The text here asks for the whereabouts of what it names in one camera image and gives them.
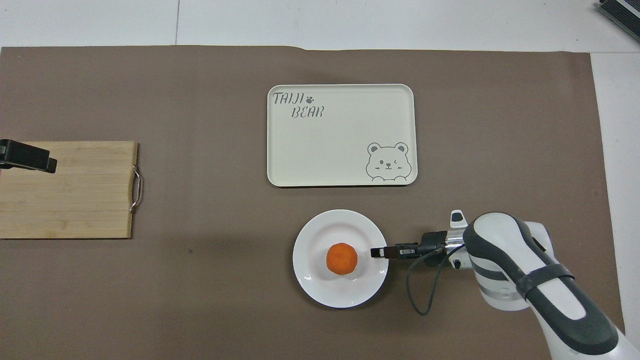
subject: black clamp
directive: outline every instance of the black clamp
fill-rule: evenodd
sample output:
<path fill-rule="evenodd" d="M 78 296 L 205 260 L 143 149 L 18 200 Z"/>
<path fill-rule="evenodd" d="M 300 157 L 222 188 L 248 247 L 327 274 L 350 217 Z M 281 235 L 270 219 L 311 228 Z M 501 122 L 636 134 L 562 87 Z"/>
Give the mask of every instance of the black clamp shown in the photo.
<path fill-rule="evenodd" d="M 372 258 L 385 259 L 414 259 L 419 258 L 429 252 L 442 248 L 445 245 L 447 231 L 435 231 L 433 233 L 424 233 L 421 242 L 418 243 L 400 243 L 394 246 L 375 247 L 371 249 Z M 446 254 L 431 256 L 424 260 L 428 266 L 438 266 Z"/>
<path fill-rule="evenodd" d="M 0 168 L 25 168 L 53 174 L 58 161 L 49 157 L 49 151 L 15 140 L 0 140 Z"/>
<path fill-rule="evenodd" d="M 564 267 L 562 264 L 551 264 L 539 269 L 535 269 L 527 275 L 519 278 L 516 281 L 516 289 L 518 290 L 520 296 L 523 299 L 527 299 L 527 293 L 529 290 L 537 287 L 538 285 L 544 284 L 549 280 L 553 280 L 556 277 L 567 276 L 572 279 L 575 279 L 573 274 Z"/>

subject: white tray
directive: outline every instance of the white tray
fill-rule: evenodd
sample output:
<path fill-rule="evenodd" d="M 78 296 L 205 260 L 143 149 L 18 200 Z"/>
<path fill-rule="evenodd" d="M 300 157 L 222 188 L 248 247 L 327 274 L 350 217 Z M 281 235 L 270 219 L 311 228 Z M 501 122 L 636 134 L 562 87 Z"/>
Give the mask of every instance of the white tray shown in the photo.
<path fill-rule="evenodd" d="M 278 85 L 267 100 L 272 184 L 406 185 L 415 180 L 415 115 L 408 86 Z"/>

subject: cutting board handle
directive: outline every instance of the cutting board handle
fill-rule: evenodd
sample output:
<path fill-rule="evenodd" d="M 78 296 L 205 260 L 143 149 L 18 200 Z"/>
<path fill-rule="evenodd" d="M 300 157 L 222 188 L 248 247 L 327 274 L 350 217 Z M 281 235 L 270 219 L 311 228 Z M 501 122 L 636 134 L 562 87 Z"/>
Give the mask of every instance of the cutting board handle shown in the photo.
<path fill-rule="evenodd" d="M 135 196 L 135 199 L 133 201 L 133 203 L 131 204 L 131 206 L 129 206 L 129 212 L 133 213 L 133 211 L 136 209 L 136 206 L 138 206 L 140 204 L 140 202 L 142 201 L 142 190 L 143 190 L 143 185 L 144 185 L 144 179 L 142 178 L 142 175 L 140 175 L 140 171 L 138 170 L 138 167 L 136 165 L 132 166 L 133 169 L 133 175 L 135 178 L 138 179 L 138 191 L 137 194 Z"/>

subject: bear illustration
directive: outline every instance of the bear illustration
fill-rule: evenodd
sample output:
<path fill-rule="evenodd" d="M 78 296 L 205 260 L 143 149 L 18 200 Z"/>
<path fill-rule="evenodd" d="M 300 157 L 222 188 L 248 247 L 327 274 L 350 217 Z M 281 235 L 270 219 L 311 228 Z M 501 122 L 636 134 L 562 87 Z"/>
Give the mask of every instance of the bear illustration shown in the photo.
<path fill-rule="evenodd" d="M 371 181 L 395 181 L 398 177 L 406 180 L 411 174 L 411 165 L 406 153 L 409 151 L 403 142 L 395 146 L 380 146 L 378 143 L 370 143 L 369 163 L 367 174 Z"/>

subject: brown tablecloth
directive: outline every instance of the brown tablecloth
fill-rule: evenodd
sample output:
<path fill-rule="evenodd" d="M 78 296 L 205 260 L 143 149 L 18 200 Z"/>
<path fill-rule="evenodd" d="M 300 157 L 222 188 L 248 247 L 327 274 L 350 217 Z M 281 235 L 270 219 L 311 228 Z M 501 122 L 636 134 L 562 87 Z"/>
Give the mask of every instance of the brown tablecloth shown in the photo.
<path fill-rule="evenodd" d="M 266 177 L 278 84 L 404 83 L 419 175 L 404 187 L 288 188 Z M 135 140 L 145 198 L 130 240 L 0 241 L 3 359 L 548 359 L 530 310 L 445 270 L 432 313 L 382 289 L 336 310 L 291 252 L 304 224 L 351 209 L 387 243 L 504 211 L 547 226 L 557 258 L 623 326 L 588 54 L 290 47 L 4 48 L 0 136 Z M 415 292 L 426 304 L 434 268 Z"/>

